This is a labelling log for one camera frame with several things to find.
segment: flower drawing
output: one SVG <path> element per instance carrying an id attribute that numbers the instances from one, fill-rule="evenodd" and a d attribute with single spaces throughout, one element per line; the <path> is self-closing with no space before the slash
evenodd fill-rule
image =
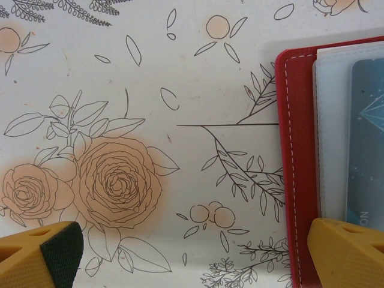
<path id="1" fill-rule="evenodd" d="M 335 16 L 349 8 L 353 3 L 357 2 L 359 9 L 363 9 L 360 0 L 313 0 L 313 6 L 325 15 Z"/>
<path id="2" fill-rule="evenodd" d="M 137 140 L 101 139 L 79 160 L 74 204 L 97 227 L 133 228 L 156 208 L 161 195 L 153 160 Z"/>
<path id="3" fill-rule="evenodd" d="M 31 164 L 9 170 L 0 191 L 1 202 L 21 223 L 23 220 L 20 218 L 46 218 L 52 209 L 68 207 L 73 197 L 71 187 L 54 171 Z"/>
<path id="4" fill-rule="evenodd" d="M 77 221 L 95 256 L 84 271 L 93 277 L 103 261 L 115 258 L 130 273 L 171 272 L 167 259 L 150 243 L 122 232 L 144 222 L 163 192 L 161 178 L 179 170 L 162 150 L 144 145 L 130 133 L 145 119 L 102 118 L 108 101 L 82 104 L 80 90 L 72 104 L 57 95 L 51 115 L 26 113 L 12 120 L 4 135 L 43 132 L 45 142 L 62 147 L 42 149 L 33 164 L 22 164 L 4 176 L 0 215 L 27 227 L 59 211 L 57 221 Z"/>

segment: black line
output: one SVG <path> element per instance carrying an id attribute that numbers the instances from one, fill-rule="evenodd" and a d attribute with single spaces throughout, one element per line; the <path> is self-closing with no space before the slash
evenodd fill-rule
<path id="1" fill-rule="evenodd" d="M 180 127 L 230 127 L 230 126 L 278 126 L 278 123 L 249 123 L 249 124 L 192 124 L 192 125 L 187 125 L 187 124 L 178 124 L 176 126 Z"/>

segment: leaf drawing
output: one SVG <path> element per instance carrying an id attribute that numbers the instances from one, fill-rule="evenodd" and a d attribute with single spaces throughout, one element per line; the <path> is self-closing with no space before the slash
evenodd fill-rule
<path id="1" fill-rule="evenodd" d="M 107 130 L 108 124 L 109 120 L 107 118 L 95 122 L 89 129 L 89 136 L 91 138 L 100 137 Z"/>
<path id="2" fill-rule="evenodd" d="M 184 266 L 187 265 L 187 254 L 186 254 L 186 253 L 184 253 L 184 254 L 182 255 L 182 263 L 184 264 Z"/>
<path id="3" fill-rule="evenodd" d="M 150 273 L 171 272 L 167 259 L 155 247 L 139 238 L 123 238 L 119 248 L 131 256 L 136 270 Z"/>
<path id="4" fill-rule="evenodd" d="M 239 21 L 236 22 L 236 24 L 232 27 L 232 30 L 229 34 L 229 38 L 232 38 L 233 36 L 235 36 L 237 34 L 237 32 L 239 32 L 240 28 L 243 26 L 243 24 L 245 23 L 245 21 L 247 19 L 248 19 L 248 17 L 243 17 Z"/>
<path id="5" fill-rule="evenodd" d="M 229 229 L 227 232 L 230 233 L 230 234 L 234 234 L 234 235 L 244 235 L 244 234 L 249 233 L 249 230 L 244 230 L 244 229 Z"/>
<path id="6" fill-rule="evenodd" d="M 168 19 L 167 19 L 167 30 L 169 28 L 172 27 L 172 25 L 174 24 L 175 20 L 176 20 L 176 16 L 177 16 L 177 11 L 176 9 L 174 8 L 168 15 Z"/>
<path id="7" fill-rule="evenodd" d="M 25 225 L 23 219 L 22 219 L 20 216 L 18 216 L 15 212 L 10 211 L 10 217 L 11 217 L 11 219 L 12 219 L 13 221 L 15 221 L 17 224 L 19 224 L 19 225 L 21 225 L 21 226 L 23 226 L 23 227 L 26 228 L 26 225 Z"/>
<path id="8" fill-rule="evenodd" d="M 261 156 L 259 156 L 257 158 L 257 163 L 259 164 L 260 171 L 263 172 L 263 170 L 264 170 L 264 161 L 263 161 L 263 158 Z"/>
<path id="9" fill-rule="evenodd" d="M 28 43 L 28 41 L 29 41 L 29 37 L 30 37 L 30 36 L 31 36 L 31 33 L 28 33 L 28 34 L 26 35 L 26 37 L 24 38 L 24 40 L 23 40 L 23 42 L 22 42 L 22 47 L 24 47 L 25 44 Z"/>
<path id="10" fill-rule="evenodd" d="M 104 232 L 92 226 L 88 231 L 88 241 L 92 250 L 101 258 L 111 262 L 120 243 L 120 232 L 117 228 L 103 226 Z"/>
<path id="11" fill-rule="evenodd" d="M 224 43 L 224 48 L 226 49 L 228 55 L 235 60 L 235 62 L 240 63 L 239 57 L 236 54 L 235 50 L 232 48 L 232 46 L 228 43 Z"/>
<path id="12" fill-rule="evenodd" d="M 103 137 L 119 138 L 127 135 L 129 132 L 135 130 L 138 126 L 142 125 L 145 119 L 127 119 L 118 118 L 108 122 L 107 129 L 103 133 Z"/>
<path id="13" fill-rule="evenodd" d="M 118 260 L 121 268 L 130 273 L 133 273 L 134 264 L 133 264 L 132 257 L 129 255 L 128 252 L 126 252 L 124 249 L 121 249 L 121 248 L 118 249 L 118 253 L 119 253 Z"/>
<path id="14" fill-rule="evenodd" d="M 11 54 L 11 56 L 8 58 L 8 60 L 5 63 L 5 66 L 4 66 L 5 75 L 8 75 L 8 71 L 11 68 L 13 56 L 14 56 L 14 54 Z"/>
<path id="15" fill-rule="evenodd" d="M 203 47 L 201 47 L 195 54 L 194 56 L 197 56 L 207 50 L 209 50 L 210 48 L 214 47 L 216 45 L 217 41 L 213 41 L 213 42 L 210 42 L 208 43 L 207 45 L 204 45 Z"/>
<path id="16" fill-rule="evenodd" d="M 92 139 L 89 136 L 84 135 L 81 132 L 77 134 L 73 145 L 74 156 L 77 161 L 81 158 L 82 155 L 84 155 L 86 151 L 88 151 L 91 144 Z"/>
<path id="17" fill-rule="evenodd" d="M 42 163 L 52 157 L 52 155 L 59 149 L 59 147 L 52 147 L 41 150 L 35 157 L 34 165 L 40 166 Z"/>
<path id="18" fill-rule="evenodd" d="M 27 48 L 23 48 L 19 51 L 17 51 L 18 53 L 21 53 L 21 54 L 29 54 L 29 53 L 34 53 L 34 52 L 37 52 L 41 49 L 44 49 L 45 47 L 47 47 L 50 43 L 47 43 L 47 44 L 41 44 L 41 45 L 36 45 L 36 46 L 32 46 L 32 47 L 27 47 Z"/>
<path id="19" fill-rule="evenodd" d="M 57 136 L 67 138 L 70 135 L 70 131 L 64 124 L 52 122 L 50 125 Z"/>
<path id="20" fill-rule="evenodd" d="M 176 35 L 174 33 L 167 33 L 167 37 L 171 39 L 172 41 L 176 40 Z"/>
<path id="21" fill-rule="evenodd" d="M 140 64 L 142 63 L 142 54 L 136 45 L 135 41 L 127 35 L 125 38 L 125 43 L 127 45 L 128 51 L 131 54 L 131 57 L 133 58 L 133 61 L 136 63 L 137 66 L 140 67 Z"/>
<path id="22" fill-rule="evenodd" d="M 12 122 L 5 129 L 4 135 L 18 137 L 35 131 L 44 122 L 44 116 L 40 113 L 27 113 Z"/>
<path id="23" fill-rule="evenodd" d="M 68 101 L 61 95 L 57 95 L 51 102 L 49 109 L 55 114 L 58 118 L 67 117 L 70 111 L 70 105 Z"/>
<path id="24" fill-rule="evenodd" d="M 177 97 L 171 90 L 160 88 L 160 95 L 169 109 L 176 111 L 180 108 L 180 105 L 177 102 Z"/>
<path id="25" fill-rule="evenodd" d="M 274 15 L 275 20 L 284 20 L 287 19 L 289 16 L 292 15 L 293 11 L 295 10 L 294 3 L 282 6 L 279 8 Z"/>
<path id="26" fill-rule="evenodd" d="M 73 121 L 78 126 L 87 126 L 102 113 L 108 101 L 97 101 L 84 105 L 77 109 L 73 114 Z"/>
<path id="27" fill-rule="evenodd" d="M 96 17 L 90 15 L 86 10 L 84 10 L 80 5 L 78 5 L 74 0 L 53 0 L 53 3 L 57 3 L 58 6 L 63 10 L 77 16 L 77 18 L 87 21 L 89 23 L 98 25 L 98 26 L 110 26 L 111 24 L 105 21 L 101 21 Z"/>
<path id="28" fill-rule="evenodd" d="M 75 159 L 73 147 L 72 146 L 65 147 L 64 149 L 58 152 L 58 156 L 73 161 Z"/>
<path id="29" fill-rule="evenodd" d="M 252 157 L 248 160 L 248 162 L 247 162 L 247 170 L 249 170 L 249 169 L 252 167 L 253 160 L 254 160 L 254 156 L 252 156 Z"/>
<path id="30" fill-rule="evenodd" d="M 202 171 L 204 171 L 205 169 L 208 169 L 210 168 L 217 160 L 218 156 L 213 156 L 211 159 L 209 159 L 202 167 Z"/>
<path id="31" fill-rule="evenodd" d="M 184 239 L 187 239 L 189 236 L 194 235 L 197 231 L 199 231 L 199 228 L 200 228 L 199 225 L 189 228 L 188 231 L 186 231 L 186 233 L 184 234 Z"/>
<path id="32" fill-rule="evenodd" d="M 224 250 L 228 253 L 229 252 L 229 244 L 226 235 L 223 231 L 220 231 L 220 241 L 224 248 Z"/>
<path id="33" fill-rule="evenodd" d="M 265 194 L 265 190 L 262 191 L 261 195 L 260 195 L 260 208 L 262 210 L 262 214 L 263 216 L 265 216 L 265 211 L 266 211 L 266 194 Z"/>
<path id="34" fill-rule="evenodd" d="M 55 136 L 56 136 L 56 134 L 55 134 L 55 132 L 53 132 L 52 127 L 51 127 L 51 126 L 48 126 L 48 129 L 47 129 L 47 135 L 46 135 L 47 139 L 48 139 L 48 140 L 51 140 L 51 139 L 53 139 Z"/>
<path id="35" fill-rule="evenodd" d="M 154 161 L 155 173 L 159 176 L 167 176 L 179 170 L 179 166 L 162 150 L 156 147 L 147 147 L 147 152 Z"/>
<path id="36" fill-rule="evenodd" d="M 105 63 L 105 64 L 110 64 L 110 60 L 104 56 L 101 56 L 101 55 L 95 55 L 95 58 L 99 61 L 101 61 L 102 63 Z"/>
<path id="37" fill-rule="evenodd" d="M 93 257 L 85 266 L 85 272 L 88 274 L 88 276 L 93 277 L 94 275 L 96 275 L 102 262 L 103 262 L 103 259 L 100 259 L 97 256 Z"/>
<path id="38" fill-rule="evenodd" d="M 184 220 L 187 220 L 188 221 L 188 218 L 180 213 L 176 213 L 177 216 L 179 216 L 180 218 L 184 219 Z"/>

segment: rose illustration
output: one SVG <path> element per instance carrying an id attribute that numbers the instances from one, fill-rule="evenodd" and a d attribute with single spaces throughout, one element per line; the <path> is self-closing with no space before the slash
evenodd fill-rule
<path id="1" fill-rule="evenodd" d="M 313 0 L 313 5 L 320 12 L 335 16 L 340 14 L 343 10 L 350 7 L 356 0 Z M 361 4 L 360 0 L 357 0 L 361 11 L 366 12 Z"/>
<path id="2" fill-rule="evenodd" d="M 133 228 L 156 208 L 161 194 L 154 162 L 137 140 L 99 140 L 78 160 L 74 204 L 100 230 L 101 224 Z"/>
<path id="3" fill-rule="evenodd" d="M 66 208 L 73 192 L 50 169 L 23 164 L 9 170 L 0 191 L 1 202 L 23 219 L 41 219 L 51 210 Z"/>

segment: white paper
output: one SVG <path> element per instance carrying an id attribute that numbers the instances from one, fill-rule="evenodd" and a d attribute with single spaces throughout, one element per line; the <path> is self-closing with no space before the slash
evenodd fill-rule
<path id="1" fill-rule="evenodd" d="M 75 287 L 291 287 L 271 63 L 379 35 L 384 3 L 17 2 L 0 4 L 1 235 L 77 220 Z"/>

